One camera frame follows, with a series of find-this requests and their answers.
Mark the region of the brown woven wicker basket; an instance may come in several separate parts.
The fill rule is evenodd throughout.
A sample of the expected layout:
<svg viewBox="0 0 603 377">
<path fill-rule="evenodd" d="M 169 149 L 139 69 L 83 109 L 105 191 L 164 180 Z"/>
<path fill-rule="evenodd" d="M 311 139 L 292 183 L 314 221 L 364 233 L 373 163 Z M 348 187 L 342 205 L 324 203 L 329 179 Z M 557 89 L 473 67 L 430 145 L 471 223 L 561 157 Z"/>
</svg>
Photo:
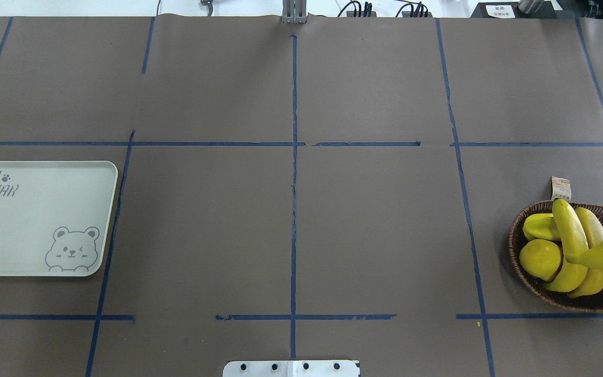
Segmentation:
<svg viewBox="0 0 603 377">
<path fill-rule="evenodd" d="M 528 205 L 520 210 L 513 219 L 507 238 L 511 269 L 510 274 L 514 277 L 516 276 L 531 293 L 551 306 L 555 306 L 565 311 L 603 314 L 603 296 L 598 297 L 594 295 L 584 298 L 570 298 L 565 293 L 548 291 L 543 288 L 545 282 L 542 279 L 525 272 L 519 263 L 519 253 L 527 243 L 526 237 L 522 231 L 526 218 L 536 213 L 551 214 L 552 203 L 552 200 L 547 200 Z"/>
</svg>

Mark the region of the paper price tag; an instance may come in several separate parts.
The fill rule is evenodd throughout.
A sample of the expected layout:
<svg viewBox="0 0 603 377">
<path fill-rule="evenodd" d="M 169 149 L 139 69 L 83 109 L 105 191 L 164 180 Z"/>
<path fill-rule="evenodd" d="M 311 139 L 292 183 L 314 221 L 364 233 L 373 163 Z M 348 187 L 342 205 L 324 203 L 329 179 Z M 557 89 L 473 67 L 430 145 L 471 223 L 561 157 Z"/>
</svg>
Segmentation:
<svg viewBox="0 0 603 377">
<path fill-rule="evenodd" d="M 572 200 L 571 181 L 557 176 L 551 177 L 551 200 L 562 199 L 567 202 Z"/>
</svg>

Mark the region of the yellow starfruit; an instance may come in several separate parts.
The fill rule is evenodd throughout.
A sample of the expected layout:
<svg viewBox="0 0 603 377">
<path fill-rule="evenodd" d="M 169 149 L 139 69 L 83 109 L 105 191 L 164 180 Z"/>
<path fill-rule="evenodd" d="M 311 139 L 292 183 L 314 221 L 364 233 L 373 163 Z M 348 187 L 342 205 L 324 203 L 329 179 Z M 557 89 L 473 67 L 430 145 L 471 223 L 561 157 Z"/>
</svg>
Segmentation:
<svg viewBox="0 0 603 377">
<path fill-rule="evenodd" d="M 548 241 L 561 241 L 553 213 L 534 213 L 529 215 L 522 227 L 524 236 L 528 241 L 546 239 Z"/>
</svg>

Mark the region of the yellow lemon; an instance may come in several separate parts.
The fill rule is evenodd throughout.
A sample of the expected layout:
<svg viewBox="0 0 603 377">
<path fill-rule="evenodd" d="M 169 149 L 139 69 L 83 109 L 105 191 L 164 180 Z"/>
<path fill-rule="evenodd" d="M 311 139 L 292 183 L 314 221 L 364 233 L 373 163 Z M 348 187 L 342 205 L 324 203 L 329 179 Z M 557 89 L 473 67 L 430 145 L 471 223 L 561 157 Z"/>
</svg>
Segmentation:
<svg viewBox="0 0 603 377">
<path fill-rule="evenodd" d="M 562 267 L 562 249 L 547 239 L 533 239 L 521 249 L 519 262 L 531 276 L 551 282 Z"/>
</svg>

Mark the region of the white rectangular bear tray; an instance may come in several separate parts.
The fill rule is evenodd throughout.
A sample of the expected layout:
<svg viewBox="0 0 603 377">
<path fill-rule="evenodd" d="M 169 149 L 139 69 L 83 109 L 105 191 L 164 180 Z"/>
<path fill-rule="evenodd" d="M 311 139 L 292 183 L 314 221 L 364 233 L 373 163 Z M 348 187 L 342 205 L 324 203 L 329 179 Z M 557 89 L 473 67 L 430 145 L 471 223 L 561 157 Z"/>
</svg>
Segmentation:
<svg viewBox="0 0 603 377">
<path fill-rule="evenodd" d="M 0 276 L 91 276 L 119 170 L 110 161 L 0 161 Z"/>
</svg>

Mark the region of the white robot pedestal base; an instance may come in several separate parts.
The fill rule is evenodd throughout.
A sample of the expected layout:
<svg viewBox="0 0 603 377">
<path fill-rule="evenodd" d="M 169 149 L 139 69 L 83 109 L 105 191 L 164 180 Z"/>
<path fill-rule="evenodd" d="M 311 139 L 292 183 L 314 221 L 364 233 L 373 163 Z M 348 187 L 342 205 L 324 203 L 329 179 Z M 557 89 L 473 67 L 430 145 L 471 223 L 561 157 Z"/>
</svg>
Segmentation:
<svg viewBox="0 0 603 377">
<path fill-rule="evenodd" d="M 222 376 L 361 376 L 361 368 L 352 360 L 233 361 Z"/>
</svg>

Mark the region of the aluminium frame post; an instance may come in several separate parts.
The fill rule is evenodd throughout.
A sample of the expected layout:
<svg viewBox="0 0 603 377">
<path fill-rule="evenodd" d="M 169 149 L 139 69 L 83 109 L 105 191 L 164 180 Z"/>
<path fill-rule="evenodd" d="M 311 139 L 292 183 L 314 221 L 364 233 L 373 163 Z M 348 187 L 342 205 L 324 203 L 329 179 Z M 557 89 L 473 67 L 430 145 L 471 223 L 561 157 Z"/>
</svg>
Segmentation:
<svg viewBox="0 0 603 377">
<path fill-rule="evenodd" d="M 282 0 L 283 24 L 306 24 L 308 21 L 307 0 Z"/>
</svg>

